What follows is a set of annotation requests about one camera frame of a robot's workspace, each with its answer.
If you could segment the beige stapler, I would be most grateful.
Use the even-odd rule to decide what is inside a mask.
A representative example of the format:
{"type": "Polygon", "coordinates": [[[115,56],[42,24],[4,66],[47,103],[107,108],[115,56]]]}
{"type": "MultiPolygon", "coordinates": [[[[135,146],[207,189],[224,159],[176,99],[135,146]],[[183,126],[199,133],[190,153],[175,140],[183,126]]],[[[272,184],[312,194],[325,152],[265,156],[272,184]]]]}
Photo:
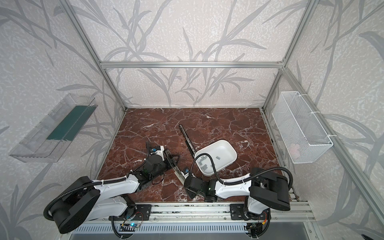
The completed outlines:
{"type": "Polygon", "coordinates": [[[183,185],[186,178],[184,176],[184,174],[180,171],[180,169],[178,168],[178,166],[175,166],[173,168],[174,172],[175,172],[175,175],[177,176],[177,178],[179,179],[179,181],[181,182],[181,184],[183,185]]]}

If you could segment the black stapler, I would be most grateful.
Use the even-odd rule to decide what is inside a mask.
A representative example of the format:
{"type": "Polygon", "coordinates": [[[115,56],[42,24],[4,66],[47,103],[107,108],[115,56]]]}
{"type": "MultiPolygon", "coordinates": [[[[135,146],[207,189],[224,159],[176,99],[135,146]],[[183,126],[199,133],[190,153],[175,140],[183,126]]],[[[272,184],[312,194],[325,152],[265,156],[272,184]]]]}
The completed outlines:
{"type": "Polygon", "coordinates": [[[195,147],[194,147],[192,141],[190,140],[190,138],[189,138],[187,132],[185,131],[183,125],[179,125],[179,128],[180,128],[180,130],[181,130],[183,136],[185,137],[185,139],[186,139],[186,145],[187,145],[187,147],[188,147],[188,149],[189,149],[189,151],[190,151],[192,157],[194,158],[194,157],[195,157],[195,154],[196,154],[197,151],[196,151],[196,149],[195,149],[195,147]]]}
{"type": "Polygon", "coordinates": [[[167,168],[169,170],[178,166],[178,162],[181,157],[179,154],[174,155],[170,152],[169,149],[165,149],[164,156],[165,156],[165,162],[166,162],[167,168]]]}

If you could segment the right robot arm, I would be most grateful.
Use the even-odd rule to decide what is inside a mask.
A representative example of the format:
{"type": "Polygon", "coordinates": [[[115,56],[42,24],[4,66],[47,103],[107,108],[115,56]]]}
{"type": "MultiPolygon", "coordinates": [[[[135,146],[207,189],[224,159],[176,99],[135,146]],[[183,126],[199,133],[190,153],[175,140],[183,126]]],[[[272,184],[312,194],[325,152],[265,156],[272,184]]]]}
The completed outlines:
{"type": "Polygon", "coordinates": [[[267,170],[253,168],[250,174],[225,180],[218,178],[204,181],[189,175],[184,182],[184,188],[191,199],[201,196],[206,202],[216,202],[218,199],[245,196],[242,213],[245,220],[266,215],[268,209],[290,211],[289,190],[292,185],[293,175],[283,167],[267,170]]]}

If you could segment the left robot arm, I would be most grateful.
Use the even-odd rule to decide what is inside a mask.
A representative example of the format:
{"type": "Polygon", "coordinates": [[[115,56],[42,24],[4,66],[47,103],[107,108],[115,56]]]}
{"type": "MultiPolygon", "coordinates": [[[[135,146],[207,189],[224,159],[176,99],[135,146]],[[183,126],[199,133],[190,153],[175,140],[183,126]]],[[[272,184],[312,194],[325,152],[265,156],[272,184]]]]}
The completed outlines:
{"type": "Polygon", "coordinates": [[[135,206],[129,195],[153,185],[153,180],[177,166],[180,155],[166,150],[163,157],[150,155],[128,175],[109,180],[77,179],[45,207],[43,216],[54,221],[61,234],[69,233],[84,222],[104,217],[121,217],[135,206]]]}

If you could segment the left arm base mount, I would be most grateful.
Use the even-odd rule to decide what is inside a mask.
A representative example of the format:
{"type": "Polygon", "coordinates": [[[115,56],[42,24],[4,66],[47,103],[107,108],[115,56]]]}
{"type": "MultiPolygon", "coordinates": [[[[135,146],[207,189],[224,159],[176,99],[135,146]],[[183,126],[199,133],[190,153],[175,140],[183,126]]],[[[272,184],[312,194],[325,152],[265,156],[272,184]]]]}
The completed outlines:
{"type": "Polygon", "coordinates": [[[150,218],[152,205],[128,205],[127,209],[117,217],[114,217],[115,221],[148,221],[150,218]]]}

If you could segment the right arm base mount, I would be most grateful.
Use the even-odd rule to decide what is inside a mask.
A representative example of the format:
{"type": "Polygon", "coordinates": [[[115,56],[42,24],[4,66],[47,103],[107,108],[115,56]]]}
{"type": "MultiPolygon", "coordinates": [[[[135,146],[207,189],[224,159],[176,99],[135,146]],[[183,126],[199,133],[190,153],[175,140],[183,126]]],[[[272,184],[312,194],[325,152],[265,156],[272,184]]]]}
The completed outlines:
{"type": "Polygon", "coordinates": [[[269,221],[270,209],[265,209],[261,214],[255,214],[248,211],[244,204],[230,204],[231,220],[242,221],[269,221]]]}

